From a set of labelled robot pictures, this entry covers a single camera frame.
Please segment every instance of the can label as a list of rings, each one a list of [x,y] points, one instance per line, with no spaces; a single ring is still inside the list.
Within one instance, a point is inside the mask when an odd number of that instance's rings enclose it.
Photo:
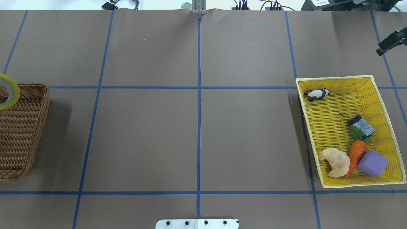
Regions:
[[[352,125],[363,131],[363,137],[370,136],[371,134],[373,134],[373,132],[376,131],[376,129],[371,126],[363,117]]]

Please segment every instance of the basket rim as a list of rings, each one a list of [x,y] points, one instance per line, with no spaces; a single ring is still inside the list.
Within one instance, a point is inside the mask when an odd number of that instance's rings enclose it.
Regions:
[[[303,96],[301,96],[302,91],[300,90],[300,82],[311,81],[311,80],[358,79],[358,78],[368,78],[373,83],[376,94],[379,97],[380,105],[381,105],[381,107],[383,109],[386,122],[387,122],[387,124],[389,125],[389,128],[390,128],[390,135],[391,135],[391,137],[393,139],[393,142],[395,144],[395,147],[396,147],[397,157],[398,157],[399,164],[400,164],[401,180],[400,181],[388,181],[388,182],[375,182],[375,183],[352,183],[352,184],[347,184],[347,185],[326,185],[324,183],[323,178],[322,178],[321,167],[319,165],[318,153],[317,153],[316,148],[315,148],[314,139],[313,139],[312,135],[310,134],[310,133],[312,133],[312,131],[311,131],[311,127],[309,125],[309,119],[308,119],[308,116],[307,116],[306,110],[305,110],[304,98],[303,98]],[[295,84],[296,84],[296,87],[297,87],[298,97],[300,99],[302,113],[304,115],[306,128],[308,130],[308,136],[309,136],[310,141],[311,141],[311,147],[312,147],[312,151],[313,151],[313,154],[314,154],[314,160],[315,160],[315,164],[316,164],[316,167],[317,167],[318,176],[319,176],[319,179],[321,181],[321,184],[322,184],[323,188],[342,188],[342,187],[354,187],[354,186],[392,185],[392,184],[405,184],[405,183],[407,183],[406,173],[405,173],[405,169],[404,169],[403,159],[401,158],[400,148],[398,147],[397,139],[396,139],[396,136],[394,134],[394,130],[393,130],[393,126],[392,126],[392,123],[390,121],[390,118],[389,118],[389,114],[387,113],[387,109],[386,109],[386,107],[384,105],[384,102],[383,102],[383,99],[382,99],[382,97],[380,95],[379,89],[377,88],[377,85],[376,85],[376,83],[374,81],[373,75],[354,75],[354,76],[344,76],[344,77],[297,78],[295,80]]]

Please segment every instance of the tape roll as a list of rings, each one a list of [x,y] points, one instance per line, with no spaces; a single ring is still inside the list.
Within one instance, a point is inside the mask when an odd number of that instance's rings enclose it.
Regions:
[[[13,79],[4,74],[0,74],[0,84],[2,84],[9,93],[7,100],[4,103],[0,103],[0,110],[5,110],[17,103],[20,98],[20,88]]]

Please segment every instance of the toy carrot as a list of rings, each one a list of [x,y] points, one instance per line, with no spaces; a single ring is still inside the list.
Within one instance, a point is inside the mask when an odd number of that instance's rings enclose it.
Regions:
[[[353,137],[354,143],[350,148],[349,158],[350,158],[350,165],[348,173],[345,177],[348,177],[353,170],[357,167],[357,164],[362,159],[363,155],[366,151],[366,143],[371,136],[363,137],[363,131],[356,126],[350,126],[350,135]]]

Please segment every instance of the purple sponge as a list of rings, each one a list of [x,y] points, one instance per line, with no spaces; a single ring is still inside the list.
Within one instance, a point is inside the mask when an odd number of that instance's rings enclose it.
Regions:
[[[389,163],[387,158],[381,156],[374,150],[369,150],[363,155],[356,168],[367,176],[380,176],[386,168],[387,163]]]

